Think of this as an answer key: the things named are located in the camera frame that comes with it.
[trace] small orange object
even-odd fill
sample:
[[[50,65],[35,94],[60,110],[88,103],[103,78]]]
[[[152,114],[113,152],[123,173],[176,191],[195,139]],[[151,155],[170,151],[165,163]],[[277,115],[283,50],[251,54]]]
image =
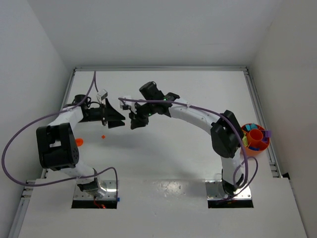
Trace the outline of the small orange object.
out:
[[[82,146],[84,144],[84,140],[82,138],[77,138],[75,142],[77,146]]]

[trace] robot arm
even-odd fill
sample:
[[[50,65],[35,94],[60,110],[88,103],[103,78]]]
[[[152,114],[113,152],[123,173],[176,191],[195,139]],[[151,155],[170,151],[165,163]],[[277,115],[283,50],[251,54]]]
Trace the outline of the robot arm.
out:
[[[143,85],[140,92],[146,100],[166,100],[188,104],[185,99],[174,93],[164,95],[154,82]],[[237,182],[233,181],[234,171],[240,165],[240,145],[231,127],[223,119],[216,119],[212,114],[204,111],[169,103],[140,105],[135,102],[121,101],[120,107],[123,110],[130,110],[131,129],[146,126],[149,123],[149,117],[156,113],[184,120],[203,129],[211,135],[212,147],[221,157],[223,189],[233,195],[236,188],[242,183],[244,175],[241,169],[238,169],[235,175]],[[223,115],[234,125],[242,138],[243,132],[234,114],[226,110]]]
[[[87,98],[81,106],[71,110],[84,97],[85,95],[76,95],[72,104],[65,106],[67,112],[36,130],[39,158],[42,168],[78,177],[77,185],[81,191],[94,197],[103,197],[106,189],[99,183],[98,178],[80,178],[96,174],[96,170],[79,160],[73,130],[77,123],[87,121],[101,121],[104,126],[108,124],[109,128],[122,126],[125,117],[110,105],[105,90],[97,95],[99,103],[95,103],[99,104],[98,108],[91,108],[91,99]]]

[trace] orange bowl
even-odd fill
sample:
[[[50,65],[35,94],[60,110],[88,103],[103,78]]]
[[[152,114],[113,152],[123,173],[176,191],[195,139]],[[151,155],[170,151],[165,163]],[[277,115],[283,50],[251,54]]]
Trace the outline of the orange bowl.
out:
[[[246,149],[248,156],[256,156],[260,153],[262,153],[268,146],[270,142],[270,138],[267,138],[267,141],[262,141],[263,139],[263,133],[265,129],[260,126],[256,125],[258,129],[252,129],[250,131],[246,130],[246,125],[250,125],[251,123],[245,124],[241,127],[242,131],[246,134],[248,139],[248,146],[244,146]],[[259,150],[252,150],[249,147],[259,148]]]

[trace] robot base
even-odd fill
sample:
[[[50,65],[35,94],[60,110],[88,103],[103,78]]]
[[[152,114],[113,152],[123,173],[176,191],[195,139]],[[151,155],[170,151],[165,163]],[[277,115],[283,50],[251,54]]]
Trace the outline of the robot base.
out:
[[[222,201],[227,197],[227,194],[222,188],[221,180],[207,180],[206,190],[208,208],[253,208],[252,196],[249,187],[233,199],[227,201]]]
[[[103,198],[96,198],[94,201],[94,197],[92,195],[82,192],[76,185],[71,208],[116,209],[117,199],[115,180],[102,180],[100,182],[106,187],[106,194]]]

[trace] white table surface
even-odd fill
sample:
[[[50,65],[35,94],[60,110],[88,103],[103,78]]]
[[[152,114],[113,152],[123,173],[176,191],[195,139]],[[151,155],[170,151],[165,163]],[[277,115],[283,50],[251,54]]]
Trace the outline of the white table surface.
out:
[[[93,72],[76,72],[68,97],[85,94]],[[205,179],[221,178],[220,157],[211,138],[199,128],[154,115],[144,128],[130,130],[127,111],[117,98],[142,98],[139,88],[155,81],[163,93],[174,92],[193,105],[217,112],[231,110],[241,125],[257,122],[241,71],[106,71],[97,72],[126,126],[108,129],[101,122],[80,123],[80,159],[100,171],[114,166],[119,175],[117,209],[71,209],[75,182],[35,188],[20,238],[55,237],[306,237],[287,179],[273,178],[267,153],[251,184],[254,208],[208,209]],[[93,88],[90,96],[95,99]],[[250,173],[254,171],[250,162]],[[49,172],[46,180],[65,178]],[[112,172],[102,178],[113,179]]]

